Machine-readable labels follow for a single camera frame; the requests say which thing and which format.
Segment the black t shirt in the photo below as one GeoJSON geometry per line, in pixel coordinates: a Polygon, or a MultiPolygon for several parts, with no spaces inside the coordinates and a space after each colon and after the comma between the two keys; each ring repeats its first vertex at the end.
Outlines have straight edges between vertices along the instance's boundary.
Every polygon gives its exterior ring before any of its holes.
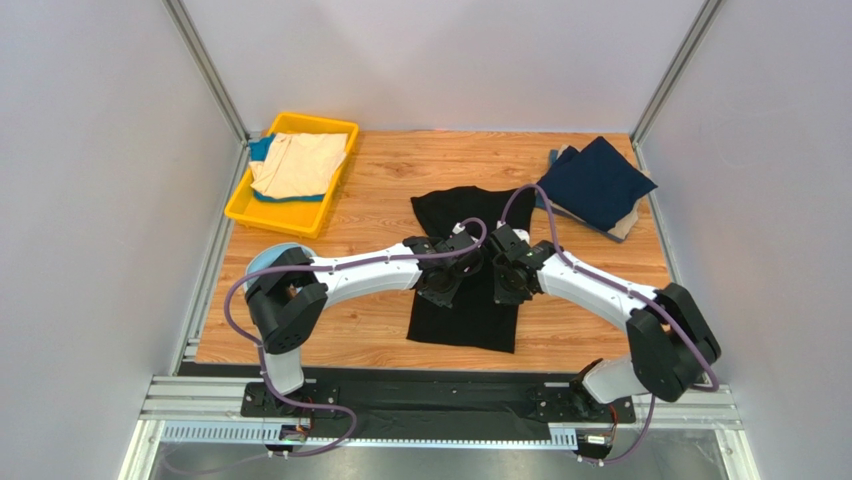
{"type": "MultiPolygon", "coordinates": [[[[455,187],[413,197],[413,213],[430,237],[449,237],[456,223],[482,220],[493,231],[514,191],[489,191],[476,186],[455,187]]],[[[483,265],[464,279],[452,306],[438,306],[417,295],[412,304],[407,338],[421,343],[515,351],[518,308],[494,302],[493,256],[482,250],[483,265]]]]}

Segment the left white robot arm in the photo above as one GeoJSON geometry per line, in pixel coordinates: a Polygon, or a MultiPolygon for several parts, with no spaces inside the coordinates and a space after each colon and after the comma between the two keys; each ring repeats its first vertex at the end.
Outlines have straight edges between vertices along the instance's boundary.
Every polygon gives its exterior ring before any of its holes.
{"type": "Polygon", "coordinates": [[[349,257],[308,256],[300,247],[285,250],[244,291],[271,388],[287,395],[303,386],[301,346],[326,308],[404,290],[450,307],[461,281],[481,265],[481,244],[459,226],[445,240],[409,237],[384,250],[349,257]]]}

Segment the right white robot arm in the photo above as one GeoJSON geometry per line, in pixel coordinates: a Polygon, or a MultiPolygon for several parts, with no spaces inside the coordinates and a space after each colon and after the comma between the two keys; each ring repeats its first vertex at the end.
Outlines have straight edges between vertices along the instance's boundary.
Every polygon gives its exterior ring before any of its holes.
{"type": "Polygon", "coordinates": [[[589,406],[651,394],[677,401],[703,377],[722,350],[690,292],[677,283],[664,288],[628,282],[560,250],[550,241],[530,245],[523,230],[500,224],[486,246],[493,259],[494,300],[521,305],[549,295],[578,305],[608,321],[628,340],[628,354],[595,360],[572,381],[589,406]]]}

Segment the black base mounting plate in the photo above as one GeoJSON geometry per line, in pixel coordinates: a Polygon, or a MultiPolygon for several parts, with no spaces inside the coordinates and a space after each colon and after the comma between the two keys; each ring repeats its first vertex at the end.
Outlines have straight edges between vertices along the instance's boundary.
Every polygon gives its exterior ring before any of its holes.
{"type": "Polygon", "coordinates": [[[606,429],[612,420],[637,422],[626,398],[579,416],[569,398],[570,373],[316,367],[305,376],[290,399],[330,410],[296,408],[252,382],[242,395],[241,416],[274,419],[281,429],[302,423],[312,439],[336,438],[352,424],[345,413],[351,409],[358,440],[535,441],[549,439],[555,423],[606,429]]]}

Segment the folded navy t shirt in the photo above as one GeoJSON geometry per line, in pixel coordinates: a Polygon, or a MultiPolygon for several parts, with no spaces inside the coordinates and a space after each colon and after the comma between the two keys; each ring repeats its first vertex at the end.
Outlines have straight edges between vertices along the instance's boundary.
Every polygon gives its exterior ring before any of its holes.
{"type": "Polygon", "coordinates": [[[609,231],[657,188],[604,137],[569,147],[538,181],[549,200],[600,231],[609,231]]]}

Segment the yellow plastic tray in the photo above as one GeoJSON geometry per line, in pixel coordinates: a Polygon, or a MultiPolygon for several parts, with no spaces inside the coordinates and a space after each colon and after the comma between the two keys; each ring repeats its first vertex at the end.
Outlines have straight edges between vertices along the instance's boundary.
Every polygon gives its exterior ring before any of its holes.
{"type": "Polygon", "coordinates": [[[324,197],[316,201],[261,200],[250,186],[253,180],[252,172],[246,170],[226,203],[224,215],[244,226],[315,239],[320,235],[329,217],[334,194],[342,184],[343,173],[347,169],[355,148],[359,126],[351,121],[282,112],[277,115],[266,132],[268,134],[345,134],[347,143],[344,160],[331,176],[331,183],[324,197]]]}

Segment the light blue headphones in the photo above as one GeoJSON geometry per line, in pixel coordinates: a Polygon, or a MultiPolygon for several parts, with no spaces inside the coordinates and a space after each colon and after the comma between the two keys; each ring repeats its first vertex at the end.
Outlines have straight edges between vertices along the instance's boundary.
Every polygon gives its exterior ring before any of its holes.
{"type": "Polygon", "coordinates": [[[315,251],[308,246],[296,242],[280,243],[273,245],[256,255],[247,265],[245,275],[270,267],[283,252],[296,247],[301,248],[308,257],[314,257],[316,255],[315,251]]]}

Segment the cream t shirt in tray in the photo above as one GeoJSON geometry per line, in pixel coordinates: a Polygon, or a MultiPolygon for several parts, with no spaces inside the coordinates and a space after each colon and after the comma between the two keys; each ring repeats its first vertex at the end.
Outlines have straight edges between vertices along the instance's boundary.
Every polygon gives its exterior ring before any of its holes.
{"type": "Polygon", "coordinates": [[[273,197],[325,194],[345,157],[345,134],[274,134],[265,162],[250,186],[273,197]]]}

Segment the teal t shirt in tray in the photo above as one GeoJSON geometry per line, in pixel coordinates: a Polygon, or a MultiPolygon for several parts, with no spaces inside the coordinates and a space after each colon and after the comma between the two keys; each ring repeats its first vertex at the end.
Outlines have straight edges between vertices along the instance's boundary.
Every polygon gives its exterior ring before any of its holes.
{"type": "MultiPolygon", "coordinates": [[[[258,176],[256,170],[265,162],[266,157],[269,152],[269,148],[274,140],[275,135],[271,134],[265,137],[262,137],[258,140],[251,141],[248,144],[249,147],[249,169],[252,172],[253,176],[258,176]]],[[[254,198],[258,201],[263,201],[267,203],[287,203],[287,202],[295,202],[295,201],[303,201],[303,202],[321,202],[325,195],[312,195],[312,196],[294,196],[294,197],[284,197],[284,198],[273,198],[269,196],[265,196],[258,191],[253,192],[254,198]]]]}

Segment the aluminium frame rail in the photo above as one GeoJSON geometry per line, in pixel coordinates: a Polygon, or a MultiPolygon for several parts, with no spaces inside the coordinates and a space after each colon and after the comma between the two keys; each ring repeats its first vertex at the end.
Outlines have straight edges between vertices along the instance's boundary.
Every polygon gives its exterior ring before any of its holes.
{"type": "Polygon", "coordinates": [[[233,189],[239,183],[246,166],[250,132],[238,112],[237,106],[186,3],[178,0],[166,0],[163,5],[212,94],[214,103],[233,138],[234,146],[234,152],[228,157],[230,165],[226,168],[227,183],[224,185],[220,199],[214,207],[213,229],[209,239],[204,244],[200,270],[191,290],[177,350],[171,362],[170,374],[176,376],[185,362],[192,362],[195,359],[197,345],[209,312],[212,293],[224,258],[225,243],[230,238],[233,229],[233,222],[224,216],[223,210],[233,189]]]}

